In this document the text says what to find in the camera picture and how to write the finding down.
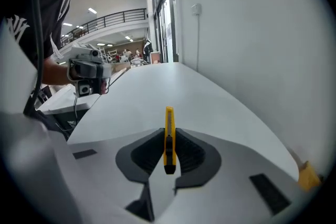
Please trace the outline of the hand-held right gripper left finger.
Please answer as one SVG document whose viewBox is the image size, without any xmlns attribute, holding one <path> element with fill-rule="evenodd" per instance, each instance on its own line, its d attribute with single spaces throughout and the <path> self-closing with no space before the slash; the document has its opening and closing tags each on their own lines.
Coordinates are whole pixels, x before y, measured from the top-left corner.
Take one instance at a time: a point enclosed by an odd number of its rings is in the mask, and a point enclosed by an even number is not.
<svg viewBox="0 0 336 224">
<path fill-rule="evenodd" d="M 71 144 L 77 164 L 114 204 L 154 222 L 150 177 L 163 166 L 163 128 L 95 142 Z"/>
</svg>

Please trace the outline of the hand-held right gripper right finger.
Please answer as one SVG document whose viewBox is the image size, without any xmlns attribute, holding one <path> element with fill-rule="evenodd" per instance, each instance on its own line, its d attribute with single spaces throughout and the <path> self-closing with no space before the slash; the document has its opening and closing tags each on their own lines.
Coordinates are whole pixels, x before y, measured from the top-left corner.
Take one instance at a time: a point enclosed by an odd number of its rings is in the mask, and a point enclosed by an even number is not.
<svg viewBox="0 0 336 224">
<path fill-rule="evenodd" d="M 183 134 L 216 149 L 220 166 L 203 186 L 178 188 L 158 224 L 267 224 L 290 220 L 303 190 L 255 150 L 191 130 Z"/>
</svg>

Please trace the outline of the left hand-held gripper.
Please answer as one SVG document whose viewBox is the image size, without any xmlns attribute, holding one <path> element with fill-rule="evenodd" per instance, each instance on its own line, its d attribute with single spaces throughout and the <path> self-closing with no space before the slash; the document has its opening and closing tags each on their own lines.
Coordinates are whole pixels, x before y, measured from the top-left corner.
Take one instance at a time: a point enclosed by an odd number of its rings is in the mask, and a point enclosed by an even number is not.
<svg viewBox="0 0 336 224">
<path fill-rule="evenodd" d="M 75 86 L 76 97 L 103 95 L 109 91 L 112 66 L 102 61 L 94 46 L 74 43 L 68 56 L 67 76 Z"/>
</svg>

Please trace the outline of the yellow utility knife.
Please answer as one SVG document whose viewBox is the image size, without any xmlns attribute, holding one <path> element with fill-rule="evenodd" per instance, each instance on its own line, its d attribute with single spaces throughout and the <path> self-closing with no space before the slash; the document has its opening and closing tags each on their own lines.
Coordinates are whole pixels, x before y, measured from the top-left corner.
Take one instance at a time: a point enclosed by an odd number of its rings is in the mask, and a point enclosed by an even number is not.
<svg viewBox="0 0 336 224">
<path fill-rule="evenodd" d="M 176 128 L 174 110 L 167 106 L 165 110 L 163 164 L 166 174 L 173 175 L 176 170 Z"/>
</svg>

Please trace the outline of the person's left forearm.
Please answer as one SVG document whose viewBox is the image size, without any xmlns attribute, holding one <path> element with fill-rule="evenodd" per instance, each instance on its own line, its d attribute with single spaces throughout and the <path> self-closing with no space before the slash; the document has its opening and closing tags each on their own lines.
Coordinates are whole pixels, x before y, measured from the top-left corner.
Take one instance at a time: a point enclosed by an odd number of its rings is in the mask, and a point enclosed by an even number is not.
<svg viewBox="0 0 336 224">
<path fill-rule="evenodd" d="M 47 58 L 43 62 L 42 83 L 49 86 L 64 86 L 70 83 L 67 76 L 67 67 Z"/>
</svg>

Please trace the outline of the stack of white sheets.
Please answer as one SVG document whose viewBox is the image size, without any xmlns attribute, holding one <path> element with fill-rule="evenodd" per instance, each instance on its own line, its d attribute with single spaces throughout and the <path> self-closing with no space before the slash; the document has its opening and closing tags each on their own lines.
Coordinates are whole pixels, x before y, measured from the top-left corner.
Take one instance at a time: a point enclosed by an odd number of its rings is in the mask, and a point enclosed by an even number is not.
<svg viewBox="0 0 336 224">
<path fill-rule="evenodd" d="M 143 65 L 149 65 L 150 63 L 144 60 L 143 58 L 134 58 L 130 62 L 131 68 L 140 67 Z"/>
</svg>

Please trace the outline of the black balcony railing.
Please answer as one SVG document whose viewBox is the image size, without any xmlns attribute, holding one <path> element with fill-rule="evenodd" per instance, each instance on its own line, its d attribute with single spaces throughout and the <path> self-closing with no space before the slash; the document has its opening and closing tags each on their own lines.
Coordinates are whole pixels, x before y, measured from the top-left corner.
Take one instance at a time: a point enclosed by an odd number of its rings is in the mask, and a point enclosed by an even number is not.
<svg viewBox="0 0 336 224">
<path fill-rule="evenodd" d="M 95 31 L 119 24 L 146 20 L 147 18 L 148 13 L 146 8 L 126 10 L 96 18 L 83 25 L 76 26 L 75 29 L 63 34 L 61 36 L 61 48 Z"/>
</svg>

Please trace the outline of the black hanging jacket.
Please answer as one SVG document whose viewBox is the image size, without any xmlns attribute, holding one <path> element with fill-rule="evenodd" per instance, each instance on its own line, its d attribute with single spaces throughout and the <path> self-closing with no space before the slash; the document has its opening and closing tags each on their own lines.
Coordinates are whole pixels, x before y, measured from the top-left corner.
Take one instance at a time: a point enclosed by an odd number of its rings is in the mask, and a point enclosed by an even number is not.
<svg viewBox="0 0 336 224">
<path fill-rule="evenodd" d="M 152 43 L 150 40 L 146 39 L 143 47 L 143 59 L 146 62 L 150 62 L 150 53 L 153 52 Z"/>
</svg>

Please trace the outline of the yellow brown box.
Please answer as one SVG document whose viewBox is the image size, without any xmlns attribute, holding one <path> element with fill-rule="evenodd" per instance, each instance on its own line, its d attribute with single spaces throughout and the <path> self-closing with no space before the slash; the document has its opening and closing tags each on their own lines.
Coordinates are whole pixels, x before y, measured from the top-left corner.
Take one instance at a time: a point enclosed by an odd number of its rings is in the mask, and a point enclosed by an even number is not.
<svg viewBox="0 0 336 224">
<path fill-rule="evenodd" d="M 291 148 L 287 148 L 287 150 L 298 166 L 299 186 L 306 192 L 312 191 L 313 189 L 320 187 L 322 185 L 322 180 L 311 165 L 311 163 L 309 161 L 303 162 Z"/>
</svg>

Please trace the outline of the glass door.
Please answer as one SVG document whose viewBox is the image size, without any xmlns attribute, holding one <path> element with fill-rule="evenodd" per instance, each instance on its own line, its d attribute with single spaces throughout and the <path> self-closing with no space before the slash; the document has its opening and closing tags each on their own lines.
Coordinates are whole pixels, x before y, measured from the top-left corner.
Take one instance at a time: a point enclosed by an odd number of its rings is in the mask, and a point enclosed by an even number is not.
<svg viewBox="0 0 336 224">
<path fill-rule="evenodd" d="M 156 47 L 161 63 L 178 62 L 175 30 L 175 0 L 154 0 Z"/>
</svg>

